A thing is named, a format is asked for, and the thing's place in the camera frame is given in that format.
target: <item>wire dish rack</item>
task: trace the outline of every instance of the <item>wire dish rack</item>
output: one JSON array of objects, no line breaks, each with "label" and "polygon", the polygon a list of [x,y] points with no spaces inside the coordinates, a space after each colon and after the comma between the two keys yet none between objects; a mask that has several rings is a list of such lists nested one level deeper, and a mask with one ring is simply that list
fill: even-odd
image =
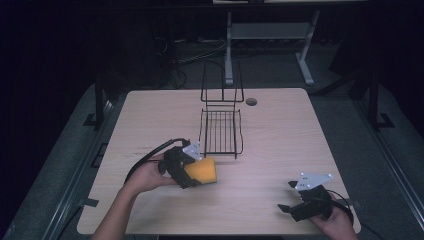
[{"label": "wire dish rack", "polygon": [[236,109],[237,103],[244,102],[241,75],[240,80],[234,81],[232,86],[226,86],[222,79],[220,88],[215,87],[214,91],[208,91],[205,64],[200,97],[205,103],[199,134],[199,142],[203,143],[202,154],[204,157],[207,154],[234,154],[234,158],[237,158],[243,152],[241,113],[240,109]]}]

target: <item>metal stand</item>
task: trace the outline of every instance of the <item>metal stand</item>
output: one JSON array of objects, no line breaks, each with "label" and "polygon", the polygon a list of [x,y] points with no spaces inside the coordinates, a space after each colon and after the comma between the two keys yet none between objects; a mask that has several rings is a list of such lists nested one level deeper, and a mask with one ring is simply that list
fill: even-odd
[{"label": "metal stand", "polygon": [[241,77],[240,89],[239,84],[232,85],[233,88],[226,88],[223,79],[220,93],[208,94],[205,65],[200,99],[206,103],[206,108],[202,109],[199,134],[199,142],[204,146],[204,157],[207,154],[234,154],[234,158],[237,158],[237,154],[243,151],[241,114],[240,109],[236,109],[236,103],[244,102]]},{"label": "metal stand", "polygon": [[304,39],[305,45],[301,52],[296,53],[296,59],[307,85],[313,85],[314,80],[305,62],[311,45],[319,11],[315,11],[310,22],[306,23],[232,23],[231,12],[227,20],[227,50],[225,55],[225,84],[234,83],[231,62],[232,39]]}]

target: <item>tabletop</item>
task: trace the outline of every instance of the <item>tabletop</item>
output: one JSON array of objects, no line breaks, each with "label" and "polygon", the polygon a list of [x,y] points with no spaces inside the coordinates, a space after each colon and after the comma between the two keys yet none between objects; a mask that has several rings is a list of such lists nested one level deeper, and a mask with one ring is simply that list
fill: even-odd
[{"label": "tabletop", "polygon": [[[236,104],[243,152],[237,158],[211,155],[217,183],[188,189],[163,186],[142,193],[127,234],[320,234],[309,221],[295,222],[277,207],[301,203],[288,182],[298,180],[302,172],[331,173],[334,179],[324,187],[349,197],[307,93],[287,88],[245,89],[244,94],[257,104]],[[84,208],[78,231],[95,231],[140,158],[170,139],[197,141],[204,108],[200,90],[130,92],[89,194],[98,205]]]}]

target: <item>sponge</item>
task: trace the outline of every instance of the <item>sponge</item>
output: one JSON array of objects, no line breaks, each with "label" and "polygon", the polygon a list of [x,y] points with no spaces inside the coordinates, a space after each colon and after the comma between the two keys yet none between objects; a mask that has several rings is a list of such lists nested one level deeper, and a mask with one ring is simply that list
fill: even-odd
[{"label": "sponge", "polygon": [[202,184],[216,182],[215,160],[212,157],[206,157],[188,164],[184,167],[184,170],[191,178],[196,179]]}]

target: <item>metal rack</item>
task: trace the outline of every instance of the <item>metal rack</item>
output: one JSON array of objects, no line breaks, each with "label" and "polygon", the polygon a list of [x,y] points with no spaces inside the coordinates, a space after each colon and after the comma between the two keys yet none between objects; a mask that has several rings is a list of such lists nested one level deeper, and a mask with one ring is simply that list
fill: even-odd
[{"label": "metal rack", "polygon": [[203,143],[204,157],[207,154],[234,154],[237,158],[237,154],[243,152],[241,113],[236,109],[237,103],[244,102],[241,74],[240,80],[232,86],[227,86],[222,78],[220,90],[208,91],[204,65],[200,100],[205,103],[205,108],[201,113],[199,142]]}]

